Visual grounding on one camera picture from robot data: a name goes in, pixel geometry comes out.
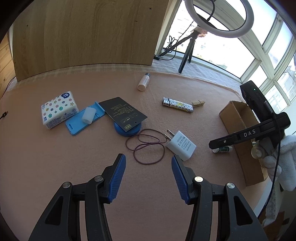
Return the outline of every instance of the blue phone case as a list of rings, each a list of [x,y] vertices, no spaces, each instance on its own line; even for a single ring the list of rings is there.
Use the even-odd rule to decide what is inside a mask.
[[[96,101],[93,105],[90,105],[88,107],[92,107],[96,109],[96,114],[94,115],[93,122],[95,122],[97,119],[99,119],[105,114],[105,110]],[[82,121],[82,116],[84,114],[84,111],[85,109],[78,112],[75,116],[71,117],[69,120],[66,121],[66,126],[68,127],[72,135],[78,134],[84,128],[89,126],[89,124],[86,124]]]

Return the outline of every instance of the blue gripper pad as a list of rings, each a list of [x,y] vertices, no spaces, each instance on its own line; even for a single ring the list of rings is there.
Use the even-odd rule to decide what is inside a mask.
[[[175,156],[172,157],[172,171],[173,171],[181,198],[185,201],[186,204],[189,204],[190,197],[188,194],[188,185]]]
[[[96,109],[96,114],[94,115],[93,122],[95,122],[97,119],[99,119],[105,114],[105,110],[96,101],[93,105],[90,105],[89,107]],[[78,112],[75,116],[71,117],[66,121],[66,126],[68,127],[72,135],[78,134],[80,131],[82,131],[83,129],[89,126],[89,124],[84,123],[82,121],[82,116],[84,112],[85,112],[85,109]]]
[[[109,195],[107,197],[110,203],[113,201],[113,199],[116,198],[125,169],[126,169],[126,157],[125,155],[122,155],[116,167],[116,170],[114,171],[113,177],[110,181]]]

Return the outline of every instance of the cardboard box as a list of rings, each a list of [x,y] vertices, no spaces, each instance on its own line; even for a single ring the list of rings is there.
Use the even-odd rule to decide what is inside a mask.
[[[243,102],[230,101],[219,116],[229,134],[258,124],[253,111]],[[268,176],[266,168],[261,167],[259,160],[252,157],[252,147],[251,140],[234,145],[244,172],[246,186],[263,182]]]

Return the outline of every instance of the wooden panel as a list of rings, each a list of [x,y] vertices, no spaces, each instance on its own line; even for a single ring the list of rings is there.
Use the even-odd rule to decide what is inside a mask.
[[[0,50],[0,72],[11,61],[11,54],[9,45],[7,44],[2,50]]]
[[[15,77],[15,68],[13,66],[13,61],[10,60],[9,63],[0,72],[0,98],[2,98],[6,90],[6,87],[14,77]]]
[[[0,50],[2,50],[6,45],[8,45],[8,36],[7,36],[7,34],[4,36],[3,40],[0,43]]]
[[[169,0],[35,0],[14,24],[18,81],[98,63],[151,65]]]
[[[11,58],[7,34],[0,43],[0,99],[2,98],[7,85],[15,76],[13,60]]]

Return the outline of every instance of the black cable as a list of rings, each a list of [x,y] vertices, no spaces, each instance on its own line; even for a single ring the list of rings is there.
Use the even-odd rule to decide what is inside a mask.
[[[212,18],[212,16],[214,15],[214,12],[215,12],[215,2],[214,2],[214,0],[210,0],[210,1],[211,1],[212,4],[213,4],[213,10],[212,10],[211,15],[208,17],[207,22],[210,21],[210,19]],[[193,22],[194,22],[194,21],[192,21],[192,23],[191,23],[191,24],[189,25],[189,27],[185,30],[185,32],[182,33],[182,35],[178,38],[177,42],[178,42],[178,41],[180,40],[180,38],[186,33],[186,31],[190,28],[190,26],[193,24]],[[171,47],[174,45],[174,41],[175,41],[175,40],[176,40],[176,39],[175,39],[174,37],[169,36],[168,46],[167,46],[166,48],[164,48],[165,51],[167,51],[169,48],[171,48]],[[170,58],[170,59],[160,58],[160,59],[161,59],[161,60],[165,60],[165,61],[172,60],[172,59],[174,59],[174,58],[176,57],[176,53],[177,53],[177,46],[176,46],[176,49],[175,49],[175,54],[174,54],[174,56],[173,56],[172,58]]]
[[[182,33],[182,35],[178,38],[177,42],[180,40],[180,38],[186,33],[186,31],[190,28],[190,26],[193,24],[194,21],[192,21],[192,23],[189,25],[189,27],[184,31],[184,33]],[[169,42],[168,42],[168,46],[165,48],[165,51],[168,50],[170,47],[172,47],[174,45],[174,41],[176,40],[175,38],[173,38],[172,36],[169,36],[168,37],[169,39]],[[176,49],[175,49],[175,55],[171,58],[171,59],[164,59],[164,58],[160,58],[161,60],[166,60],[166,61],[169,61],[169,60],[172,60],[176,57],[176,53],[177,53],[177,46],[176,46]]]
[[[155,163],[158,163],[159,161],[161,161],[163,159],[163,157],[165,156],[165,146],[163,145],[164,143],[166,143],[168,140],[166,139],[164,142],[161,142],[159,138],[155,137],[155,136],[152,136],[152,135],[147,135],[147,134],[141,134],[143,131],[146,131],[146,130],[149,130],[149,131],[155,131],[157,133],[160,133],[162,136],[163,136],[163,133],[161,133],[160,131],[157,131],[157,130],[154,130],[154,129],[143,129],[139,132],[139,134],[137,135],[134,135],[132,137],[129,137],[127,140],[126,140],[126,148],[128,148],[129,150],[133,151],[133,157],[135,158],[135,160],[138,162],[138,163],[141,163],[143,165],[150,165],[150,164],[155,164]],[[147,137],[152,137],[152,138],[155,138],[157,139],[158,141],[156,142],[146,142],[146,141],[141,141],[140,140],[140,136],[147,136]],[[131,149],[128,147],[127,143],[128,141],[133,138],[133,137],[138,137],[138,140],[140,142],[142,142],[142,144],[139,144],[137,145],[134,149]],[[141,162],[139,161],[137,158],[136,158],[136,151],[138,150],[141,150],[147,146],[150,146],[150,145],[161,145],[163,147],[163,155],[160,159],[158,159],[157,161],[154,161],[154,162],[149,162],[149,163],[145,163],[145,162]]]
[[[5,111],[2,116],[0,116],[0,119],[4,118],[5,116],[7,116],[8,111]]]
[[[212,4],[213,4],[213,10],[212,10],[212,13],[211,13],[211,15],[208,17],[208,19],[207,19],[207,22],[208,21],[210,21],[210,19],[212,18],[212,16],[214,15],[214,12],[215,12],[215,2],[214,2],[214,0],[210,0],[211,2],[212,2]]]
[[[4,94],[5,94],[5,92],[6,92],[7,88],[8,88],[8,86],[9,86],[10,83],[14,80],[14,78],[15,78],[15,77],[13,77],[13,78],[9,81],[9,83],[8,83],[8,85],[6,86],[6,89],[5,89],[5,91],[4,91],[3,95],[2,95],[2,97],[4,96]]]
[[[268,196],[268,199],[267,199],[265,205],[263,206],[263,208],[262,208],[260,214],[258,215],[258,218],[261,216],[261,214],[263,213],[263,211],[266,209],[266,206],[267,206],[267,204],[269,203],[269,200],[270,200],[270,197],[271,197],[272,191],[273,191],[273,189],[274,189],[274,183],[275,183],[275,181],[276,181],[276,171],[277,171],[277,168],[278,168],[278,165],[279,165],[279,155],[280,155],[280,153],[281,153],[281,130],[280,130],[280,128],[279,128],[279,124],[278,124],[278,122],[277,122],[277,119],[276,119],[276,117],[275,117],[275,114],[274,114],[274,121],[275,121],[275,123],[276,123],[277,129],[279,130],[278,155],[277,155],[277,158],[276,158],[276,167],[275,167],[275,170],[274,170],[274,178],[273,178],[273,180],[272,180],[271,190],[270,190],[270,193],[269,193],[269,196]]]

